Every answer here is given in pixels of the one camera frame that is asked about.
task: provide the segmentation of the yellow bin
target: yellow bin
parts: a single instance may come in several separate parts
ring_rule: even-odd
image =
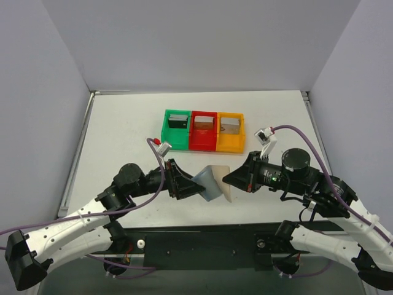
[[[237,118],[240,120],[239,134],[225,134],[220,132],[221,118]],[[244,116],[243,114],[235,114],[232,112],[217,113],[217,146],[216,152],[237,152],[243,153],[246,134],[244,132]]]

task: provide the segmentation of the plastic storage bin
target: plastic storage bin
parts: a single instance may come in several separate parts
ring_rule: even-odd
[[[168,124],[169,116],[188,115],[187,128],[170,128]],[[191,111],[180,111],[177,109],[165,110],[164,123],[161,130],[161,141],[167,141],[172,145],[173,149],[188,150],[189,149],[189,132],[191,122]]]
[[[212,130],[198,130],[194,128],[195,116],[213,117]],[[191,112],[191,126],[189,134],[189,149],[192,151],[215,152],[217,144],[217,113],[216,112]]]
[[[240,121],[239,134],[226,134],[220,132],[221,118],[236,118]],[[217,113],[217,152],[237,152],[244,151],[244,142],[246,141],[246,134],[244,132],[244,116],[243,114],[235,114],[231,112]]]

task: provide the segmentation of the white wall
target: white wall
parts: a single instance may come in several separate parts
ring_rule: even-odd
[[[311,90],[334,174],[393,232],[393,1],[362,0]]]
[[[359,0],[43,0],[90,89],[309,90]]]
[[[1,1],[0,40],[3,230],[55,217],[90,94],[39,0]],[[0,294],[16,293],[1,258]]]

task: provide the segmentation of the gray floor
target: gray floor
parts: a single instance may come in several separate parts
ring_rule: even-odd
[[[303,258],[299,273],[315,272],[327,263],[324,258]],[[105,277],[100,262],[78,259],[54,270],[43,284],[40,295],[194,295],[194,294],[365,294],[357,275],[343,265],[333,264],[313,278],[279,278],[278,273],[253,269],[217,271],[158,271],[137,280]]]

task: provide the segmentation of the tabletop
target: tabletop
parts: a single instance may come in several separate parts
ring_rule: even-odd
[[[263,127],[291,124],[303,131],[322,152],[299,91],[154,93],[97,95],[78,163],[68,213],[82,207],[107,188],[126,163],[138,164],[145,173],[158,166],[146,138],[159,138],[165,109],[185,109],[244,114],[244,154],[170,151],[166,159],[191,175],[207,165],[242,165],[249,151],[261,149],[254,133]],[[311,166],[319,168],[303,140],[291,130],[276,132],[278,143],[270,163],[281,164],[282,153],[302,148],[310,153]],[[149,205],[119,219],[123,227],[196,226],[246,224],[298,220],[300,203],[281,202],[280,192],[262,187],[254,194],[231,188],[232,203],[224,197],[207,202],[199,195],[176,200],[163,191]],[[137,204],[151,195],[135,198]]]

